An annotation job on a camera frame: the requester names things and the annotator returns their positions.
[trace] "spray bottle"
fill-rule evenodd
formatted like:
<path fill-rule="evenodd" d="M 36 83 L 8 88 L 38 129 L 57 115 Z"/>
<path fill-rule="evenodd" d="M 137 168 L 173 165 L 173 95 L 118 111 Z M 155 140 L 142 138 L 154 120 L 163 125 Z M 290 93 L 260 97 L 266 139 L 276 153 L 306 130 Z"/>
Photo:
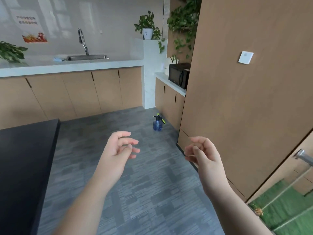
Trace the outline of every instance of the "spray bottle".
<path fill-rule="evenodd" d="M 163 127 L 163 124 L 165 124 L 165 121 L 162 119 L 159 113 L 153 117 L 156 118 L 156 120 L 153 122 L 153 130 L 160 131 Z"/>

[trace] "pothos plant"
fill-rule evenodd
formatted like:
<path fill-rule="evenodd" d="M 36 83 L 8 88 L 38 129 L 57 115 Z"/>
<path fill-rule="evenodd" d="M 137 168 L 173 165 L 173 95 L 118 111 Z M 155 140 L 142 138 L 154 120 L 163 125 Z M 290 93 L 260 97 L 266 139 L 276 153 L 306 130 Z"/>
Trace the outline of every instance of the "pothos plant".
<path fill-rule="evenodd" d="M 139 31 L 140 34 L 142 34 L 142 29 L 147 28 L 147 29 L 153 29 L 153 35 L 152 35 L 152 39 L 156 39 L 158 41 L 158 45 L 159 45 L 159 49 L 160 49 L 160 53 L 162 53 L 165 49 L 165 46 L 162 45 L 162 42 L 165 41 L 165 39 L 162 39 L 162 33 L 159 29 L 159 27 L 155 27 L 154 26 L 154 14 L 151 11 L 148 11 L 147 15 L 142 15 L 140 16 L 139 19 L 139 23 L 138 24 L 134 24 L 135 31 Z"/>
<path fill-rule="evenodd" d="M 168 28 L 173 32 L 183 33 L 185 38 L 177 38 L 174 40 L 175 49 L 181 54 L 181 48 L 187 46 L 189 51 L 192 50 L 191 41 L 197 33 L 201 0 L 187 0 L 185 6 L 179 6 L 171 12 L 167 19 Z"/>
<path fill-rule="evenodd" d="M 21 63 L 20 59 L 24 59 L 23 52 L 28 50 L 25 47 L 17 47 L 14 44 L 0 41 L 0 58 L 8 62 Z"/>

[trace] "poster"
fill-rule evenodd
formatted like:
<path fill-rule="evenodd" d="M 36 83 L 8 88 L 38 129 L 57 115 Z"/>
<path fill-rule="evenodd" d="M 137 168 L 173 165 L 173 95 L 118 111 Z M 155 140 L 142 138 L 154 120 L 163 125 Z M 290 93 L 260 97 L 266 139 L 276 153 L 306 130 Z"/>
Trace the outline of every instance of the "poster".
<path fill-rule="evenodd" d="M 23 31 L 22 37 L 26 43 L 48 42 L 36 11 L 11 9 L 11 14 L 17 26 Z"/>

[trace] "faucet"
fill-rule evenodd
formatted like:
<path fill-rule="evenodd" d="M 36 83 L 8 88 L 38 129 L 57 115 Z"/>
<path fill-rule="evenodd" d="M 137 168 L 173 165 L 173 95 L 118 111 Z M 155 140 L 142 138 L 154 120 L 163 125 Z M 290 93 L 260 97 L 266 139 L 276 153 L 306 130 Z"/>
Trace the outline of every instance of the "faucet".
<path fill-rule="evenodd" d="M 84 34 L 83 34 L 83 31 L 81 30 L 81 28 L 78 28 L 78 36 L 79 36 L 79 43 L 83 44 L 86 55 L 89 55 L 88 48 L 87 48 L 86 43 L 85 43 Z"/>

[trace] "gray carpet tile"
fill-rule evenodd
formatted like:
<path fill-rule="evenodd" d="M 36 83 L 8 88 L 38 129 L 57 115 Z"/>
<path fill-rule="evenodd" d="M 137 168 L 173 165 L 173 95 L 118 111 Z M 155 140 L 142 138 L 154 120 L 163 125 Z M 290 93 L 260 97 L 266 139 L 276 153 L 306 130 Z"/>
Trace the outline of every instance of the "gray carpet tile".
<path fill-rule="evenodd" d="M 52 234 L 118 130 L 131 131 L 141 152 L 107 195 L 97 234 L 224 234 L 197 172 L 175 145 L 178 132 L 169 123 L 153 130 L 156 113 L 136 107 L 62 122 L 39 235 Z"/>

